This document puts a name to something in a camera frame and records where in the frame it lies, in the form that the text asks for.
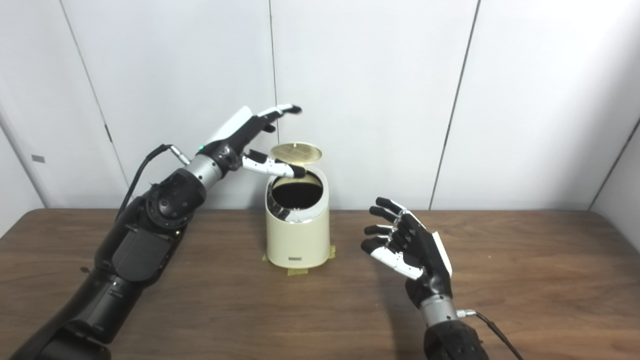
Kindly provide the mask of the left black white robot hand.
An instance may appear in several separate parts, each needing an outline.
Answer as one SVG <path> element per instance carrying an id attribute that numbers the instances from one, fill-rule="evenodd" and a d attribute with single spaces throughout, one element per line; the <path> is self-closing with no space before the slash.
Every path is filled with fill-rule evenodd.
<path id="1" fill-rule="evenodd" d="M 307 174 L 302 166 L 275 159 L 256 150 L 245 152 L 245 148 L 262 132 L 275 132 L 276 120 L 286 114 L 299 114 L 301 111 L 302 108 L 298 105 L 279 104 L 254 114 L 249 107 L 244 106 L 214 133 L 206 145 L 201 146 L 198 154 L 214 162 L 220 179 L 240 168 L 270 176 L 301 179 Z"/>

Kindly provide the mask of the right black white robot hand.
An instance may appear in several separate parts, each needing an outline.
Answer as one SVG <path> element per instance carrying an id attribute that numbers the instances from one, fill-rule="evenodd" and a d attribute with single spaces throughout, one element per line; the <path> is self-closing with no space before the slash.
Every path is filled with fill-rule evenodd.
<path id="1" fill-rule="evenodd" d="M 407 296 L 415 307 L 420 308 L 431 297 L 451 300 L 451 263 L 435 233 L 429 232 L 411 210 L 389 198 L 377 197 L 369 212 L 389 224 L 366 227 L 368 238 L 361 242 L 361 249 L 405 276 Z"/>

